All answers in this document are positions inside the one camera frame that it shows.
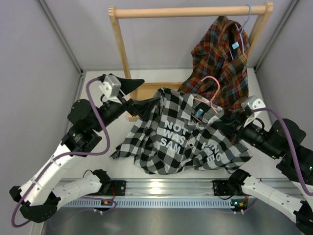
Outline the black white checked shirt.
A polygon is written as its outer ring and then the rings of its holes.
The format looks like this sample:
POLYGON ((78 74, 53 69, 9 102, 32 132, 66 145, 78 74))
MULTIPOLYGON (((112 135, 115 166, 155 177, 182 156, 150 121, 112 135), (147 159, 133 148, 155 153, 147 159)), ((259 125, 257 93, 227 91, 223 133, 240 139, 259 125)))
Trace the black white checked shirt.
POLYGON ((133 158, 147 174, 169 175, 225 169, 232 174, 252 158, 249 148, 231 141, 214 125, 224 111, 197 94, 160 88, 149 118, 137 120, 111 159, 133 158))

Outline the pink wire hanger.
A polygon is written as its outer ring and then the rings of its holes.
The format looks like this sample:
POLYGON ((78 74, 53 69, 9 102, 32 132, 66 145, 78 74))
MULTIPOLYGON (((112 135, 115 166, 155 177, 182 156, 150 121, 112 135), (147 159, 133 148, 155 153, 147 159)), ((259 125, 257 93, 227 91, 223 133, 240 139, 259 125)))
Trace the pink wire hanger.
POLYGON ((221 86, 220 86, 219 81, 215 77, 213 77, 211 75, 205 76, 204 78, 198 78, 198 83, 204 82, 207 79, 212 79, 215 82, 215 84, 217 85, 216 90, 212 94, 212 96, 211 96, 209 101, 204 101, 203 99, 200 99, 200 98, 197 98, 197 97, 194 98, 194 101, 199 102, 199 103, 204 103, 204 104, 210 106, 210 108, 214 111, 214 113, 217 114, 218 110, 213 105, 213 101, 216 98, 217 94, 219 93, 221 86))

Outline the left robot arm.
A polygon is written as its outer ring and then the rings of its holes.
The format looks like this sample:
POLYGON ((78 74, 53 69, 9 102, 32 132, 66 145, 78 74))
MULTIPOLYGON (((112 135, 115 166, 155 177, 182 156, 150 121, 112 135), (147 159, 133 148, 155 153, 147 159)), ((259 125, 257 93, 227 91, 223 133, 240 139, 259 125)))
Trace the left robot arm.
POLYGON ((10 189, 10 196, 17 203, 14 211, 20 212, 26 222, 42 223, 50 219, 65 204, 89 194, 106 195, 111 189, 111 178, 104 170, 65 185, 59 185, 63 176, 87 156, 96 156, 94 148, 104 133, 105 150, 110 149, 107 127, 122 114, 147 119, 157 98, 146 100, 126 99, 126 96, 142 84, 143 79, 125 79, 113 74, 95 79, 100 83, 106 101, 100 107, 91 96, 77 100, 68 114, 71 128, 61 139, 55 152, 43 167, 21 186, 10 189))

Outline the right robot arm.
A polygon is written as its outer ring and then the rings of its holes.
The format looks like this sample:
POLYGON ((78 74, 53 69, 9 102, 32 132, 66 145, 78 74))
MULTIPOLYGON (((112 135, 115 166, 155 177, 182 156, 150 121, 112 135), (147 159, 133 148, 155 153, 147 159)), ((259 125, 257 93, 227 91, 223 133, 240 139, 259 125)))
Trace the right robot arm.
POLYGON ((313 152, 301 145, 306 136, 305 131, 292 120, 285 118, 283 122, 285 126, 275 121, 269 131, 251 123, 240 129, 239 137, 273 159, 279 159, 280 162, 276 168, 302 192, 304 198, 291 197, 271 188, 242 169, 237 169, 229 177, 227 188, 234 195, 248 194, 263 201, 288 217, 302 233, 311 235, 313 233, 313 198, 302 189, 285 130, 288 130, 291 136, 300 173, 308 189, 313 187, 313 152))

